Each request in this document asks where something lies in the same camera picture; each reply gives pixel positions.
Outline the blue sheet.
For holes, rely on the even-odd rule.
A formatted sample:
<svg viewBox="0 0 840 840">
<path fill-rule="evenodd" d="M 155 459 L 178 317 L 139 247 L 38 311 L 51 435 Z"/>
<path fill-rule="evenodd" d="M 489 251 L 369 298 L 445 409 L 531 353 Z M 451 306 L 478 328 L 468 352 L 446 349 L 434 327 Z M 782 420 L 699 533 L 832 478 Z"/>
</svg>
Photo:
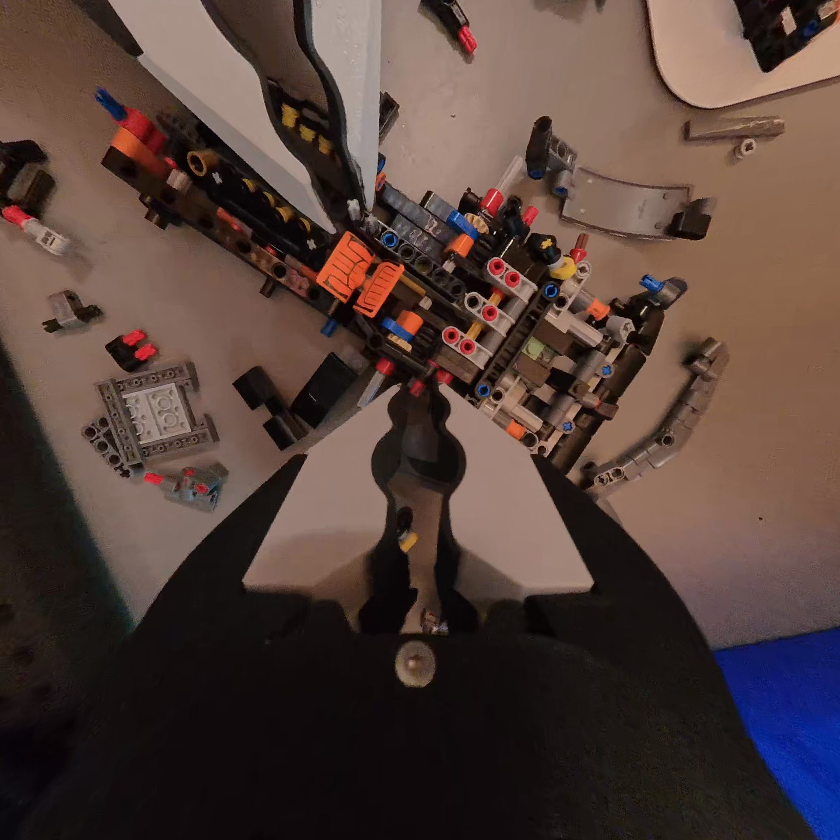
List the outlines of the blue sheet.
<svg viewBox="0 0 840 840">
<path fill-rule="evenodd" d="M 719 650 L 742 721 L 822 839 L 839 838 L 839 629 Z"/>
</svg>

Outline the black lego slope brick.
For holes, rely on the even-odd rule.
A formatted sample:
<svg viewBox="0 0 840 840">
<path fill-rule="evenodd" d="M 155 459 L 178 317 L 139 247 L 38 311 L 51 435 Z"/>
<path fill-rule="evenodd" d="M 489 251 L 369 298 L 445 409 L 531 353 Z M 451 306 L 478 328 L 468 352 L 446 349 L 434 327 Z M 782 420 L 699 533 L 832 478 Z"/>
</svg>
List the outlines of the black lego slope brick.
<svg viewBox="0 0 840 840">
<path fill-rule="evenodd" d="M 318 427 L 358 379 L 342 357 L 330 352 L 290 404 L 290 412 L 304 424 Z"/>
</svg>

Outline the grey lego block red pins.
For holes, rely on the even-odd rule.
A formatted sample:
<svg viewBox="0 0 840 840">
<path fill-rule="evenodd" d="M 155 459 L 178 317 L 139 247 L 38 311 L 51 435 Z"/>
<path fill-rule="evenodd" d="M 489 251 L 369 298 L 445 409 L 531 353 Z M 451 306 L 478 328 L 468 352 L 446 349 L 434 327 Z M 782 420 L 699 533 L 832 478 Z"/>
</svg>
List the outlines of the grey lego block red pins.
<svg viewBox="0 0 840 840">
<path fill-rule="evenodd" d="M 216 462 L 211 465 L 185 467 L 176 475 L 147 471 L 143 475 L 143 482 L 157 487 L 169 502 L 212 513 L 228 475 L 228 470 Z"/>
</svg>

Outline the grey square lego frame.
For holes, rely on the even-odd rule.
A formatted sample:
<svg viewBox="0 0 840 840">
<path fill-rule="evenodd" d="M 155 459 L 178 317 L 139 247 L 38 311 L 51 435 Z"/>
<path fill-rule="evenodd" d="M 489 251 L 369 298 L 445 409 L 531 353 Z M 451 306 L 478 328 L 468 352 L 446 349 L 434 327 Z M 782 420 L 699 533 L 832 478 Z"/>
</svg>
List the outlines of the grey square lego frame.
<svg viewBox="0 0 840 840">
<path fill-rule="evenodd" d="M 213 419 L 194 413 L 188 398 L 199 387 L 190 361 L 99 381 L 100 411 L 80 435 L 122 478 L 138 475 L 151 461 L 214 446 L 219 436 Z"/>
</svg>

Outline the white lamp base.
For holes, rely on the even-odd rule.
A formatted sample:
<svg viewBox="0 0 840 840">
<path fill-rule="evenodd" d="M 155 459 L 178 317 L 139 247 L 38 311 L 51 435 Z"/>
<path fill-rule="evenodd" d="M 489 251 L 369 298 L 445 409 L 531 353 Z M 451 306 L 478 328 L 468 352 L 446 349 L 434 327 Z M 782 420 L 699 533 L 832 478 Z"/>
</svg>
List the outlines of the white lamp base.
<svg viewBox="0 0 840 840">
<path fill-rule="evenodd" d="M 761 70 L 733 1 L 646 1 L 659 75 L 681 101 L 722 109 L 838 78 L 839 32 Z"/>
</svg>

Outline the dark grey flat lego tile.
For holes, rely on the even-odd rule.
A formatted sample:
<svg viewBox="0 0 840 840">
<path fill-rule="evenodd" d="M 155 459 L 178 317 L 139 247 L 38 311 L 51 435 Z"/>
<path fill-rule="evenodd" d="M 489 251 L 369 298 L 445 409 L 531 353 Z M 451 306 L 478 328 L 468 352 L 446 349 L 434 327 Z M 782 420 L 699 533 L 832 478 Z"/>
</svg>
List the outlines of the dark grey flat lego tile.
<svg viewBox="0 0 840 840">
<path fill-rule="evenodd" d="M 687 142 L 773 139 L 781 136 L 785 129 L 782 117 L 713 115 L 687 121 L 683 137 Z"/>
</svg>

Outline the black lego axle assembly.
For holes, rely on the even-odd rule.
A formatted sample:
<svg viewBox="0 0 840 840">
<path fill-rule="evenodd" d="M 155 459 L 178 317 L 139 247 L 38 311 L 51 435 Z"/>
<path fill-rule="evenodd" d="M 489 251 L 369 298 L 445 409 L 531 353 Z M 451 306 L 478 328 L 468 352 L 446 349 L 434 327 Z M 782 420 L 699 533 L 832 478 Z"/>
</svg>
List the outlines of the black lego axle assembly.
<svg viewBox="0 0 840 840">
<path fill-rule="evenodd" d="M 34 140 L 1 142 L 2 219 L 51 255 L 63 257 L 70 252 L 70 240 L 42 218 L 56 188 L 48 162 L 47 153 Z"/>
</svg>

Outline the dark grey curved lego panel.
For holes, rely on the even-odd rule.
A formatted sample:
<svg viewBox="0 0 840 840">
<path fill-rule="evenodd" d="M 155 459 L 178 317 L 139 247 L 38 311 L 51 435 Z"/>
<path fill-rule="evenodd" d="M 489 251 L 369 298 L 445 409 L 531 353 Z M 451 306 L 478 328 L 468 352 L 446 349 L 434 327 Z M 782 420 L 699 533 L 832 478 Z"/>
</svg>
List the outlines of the dark grey curved lego panel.
<svg viewBox="0 0 840 840">
<path fill-rule="evenodd" d="M 441 496 L 451 495 L 463 478 L 464 450 L 448 429 L 452 405 L 441 388 L 428 387 L 421 395 L 400 385 L 389 402 L 395 416 L 395 462 L 385 486 L 407 478 Z"/>
<path fill-rule="evenodd" d="M 560 217 L 624 238 L 697 242 L 711 225 L 713 199 L 694 198 L 689 185 L 645 185 L 586 169 L 553 131 L 551 117 L 535 120 L 524 157 L 528 176 L 560 202 Z"/>
</svg>

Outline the black lego connector two red pins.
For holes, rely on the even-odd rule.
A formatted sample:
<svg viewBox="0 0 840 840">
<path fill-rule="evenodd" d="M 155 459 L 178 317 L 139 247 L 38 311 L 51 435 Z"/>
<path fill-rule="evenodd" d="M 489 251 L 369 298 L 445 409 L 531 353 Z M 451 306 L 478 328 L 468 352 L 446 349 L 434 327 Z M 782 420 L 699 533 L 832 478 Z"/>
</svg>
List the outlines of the black lego connector two red pins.
<svg viewBox="0 0 840 840">
<path fill-rule="evenodd" d="M 106 344 L 106 351 L 120 369 L 129 374 L 139 371 L 158 354 L 158 349 L 141 329 L 117 336 Z"/>
</svg>

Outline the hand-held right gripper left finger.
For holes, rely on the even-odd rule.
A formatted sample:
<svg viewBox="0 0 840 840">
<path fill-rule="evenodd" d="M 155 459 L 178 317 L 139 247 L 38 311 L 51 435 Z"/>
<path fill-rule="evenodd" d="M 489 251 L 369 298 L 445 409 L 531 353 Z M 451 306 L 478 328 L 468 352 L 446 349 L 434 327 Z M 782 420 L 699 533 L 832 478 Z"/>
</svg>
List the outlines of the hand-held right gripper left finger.
<svg viewBox="0 0 840 840">
<path fill-rule="evenodd" d="M 339 603 L 363 632 L 403 629 L 391 483 L 403 455 L 395 385 L 311 447 L 245 574 L 247 593 Z"/>
</svg>

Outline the black lego hinge piece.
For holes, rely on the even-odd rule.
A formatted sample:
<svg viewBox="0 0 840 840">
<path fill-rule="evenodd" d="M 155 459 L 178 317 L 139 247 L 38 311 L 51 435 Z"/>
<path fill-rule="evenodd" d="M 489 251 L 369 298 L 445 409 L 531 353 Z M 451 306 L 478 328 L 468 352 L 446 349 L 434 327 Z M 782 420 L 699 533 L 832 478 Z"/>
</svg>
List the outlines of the black lego hinge piece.
<svg viewBox="0 0 840 840">
<path fill-rule="evenodd" d="M 268 412 L 262 427 L 280 450 L 286 450 L 302 441 L 309 432 L 283 401 L 268 374 L 260 366 L 240 375 L 233 387 L 244 400 L 248 409 L 256 411 L 264 407 Z"/>
</svg>

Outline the grey lego connector black pins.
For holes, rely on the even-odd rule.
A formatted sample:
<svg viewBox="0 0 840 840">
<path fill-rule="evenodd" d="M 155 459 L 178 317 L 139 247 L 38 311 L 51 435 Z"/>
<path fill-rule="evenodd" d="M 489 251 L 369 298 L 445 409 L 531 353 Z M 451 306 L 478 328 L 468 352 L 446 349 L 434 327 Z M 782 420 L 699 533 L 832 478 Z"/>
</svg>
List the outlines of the grey lego connector black pins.
<svg viewBox="0 0 840 840">
<path fill-rule="evenodd" d="M 72 290 L 62 290 L 50 295 L 48 303 L 52 318 L 42 322 L 42 328 L 47 333 L 86 328 L 104 315 L 100 307 L 84 304 Z"/>
</svg>

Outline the lego car chassis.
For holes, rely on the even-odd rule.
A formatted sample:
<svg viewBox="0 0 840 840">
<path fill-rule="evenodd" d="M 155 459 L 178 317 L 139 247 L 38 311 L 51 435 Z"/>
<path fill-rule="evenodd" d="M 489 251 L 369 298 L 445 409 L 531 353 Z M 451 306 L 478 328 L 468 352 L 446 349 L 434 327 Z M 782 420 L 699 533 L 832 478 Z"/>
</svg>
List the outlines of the lego car chassis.
<svg viewBox="0 0 840 840">
<path fill-rule="evenodd" d="M 338 191 L 326 113 L 269 87 L 281 128 L 325 164 L 336 233 L 318 226 L 190 112 L 153 120 L 103 87 L 116 132 L 102 166 L 131 187 L 158 228 L 189 227 L 259 273 L 259 294 L 285 294 L 344 329 L 374 363 L 372 399 L 405 382 L 453 385 L 532 452 L 569 470 L 652 353 L 685 280 L 644 276 L 625 299 L 588 289 L 586 234 L 571 248 L 536 232 L 539 214 L 509 189 L 466 190 L 458 205 L 395 187 L 378 155 L 372 208 Z"/>
</svg>

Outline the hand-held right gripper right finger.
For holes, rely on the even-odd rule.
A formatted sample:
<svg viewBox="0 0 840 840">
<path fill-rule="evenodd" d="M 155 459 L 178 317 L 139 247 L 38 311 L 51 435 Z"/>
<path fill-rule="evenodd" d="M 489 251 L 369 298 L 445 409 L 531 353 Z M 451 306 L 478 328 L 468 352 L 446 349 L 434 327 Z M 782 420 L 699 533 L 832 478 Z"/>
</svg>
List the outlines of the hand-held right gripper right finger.
<svg viewBox="0 0 840 840">
<path fill-rule="evenodd" d="M 435 387 L 442 496 L 435 585 L 449 631 L 473 631 L 499 602 L 594 586 L 529 452 L 447 385 Z"/>
</svg>

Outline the black lego connector red axle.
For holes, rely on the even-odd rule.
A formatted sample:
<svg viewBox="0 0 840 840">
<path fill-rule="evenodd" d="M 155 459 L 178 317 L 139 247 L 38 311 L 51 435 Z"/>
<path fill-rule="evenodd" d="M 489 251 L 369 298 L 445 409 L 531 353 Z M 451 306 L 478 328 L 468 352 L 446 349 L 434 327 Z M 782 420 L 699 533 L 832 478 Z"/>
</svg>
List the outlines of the black lego connector red axle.
<svg viewBox="0 0 840 840">
<path fill-rule="evenodd" d="M 447 35 L 464 51 L 473 56 L 477 49 L 469 19 L 458 1 L 421 1 L 421 5 L 444 27 Z"/>
</svg>

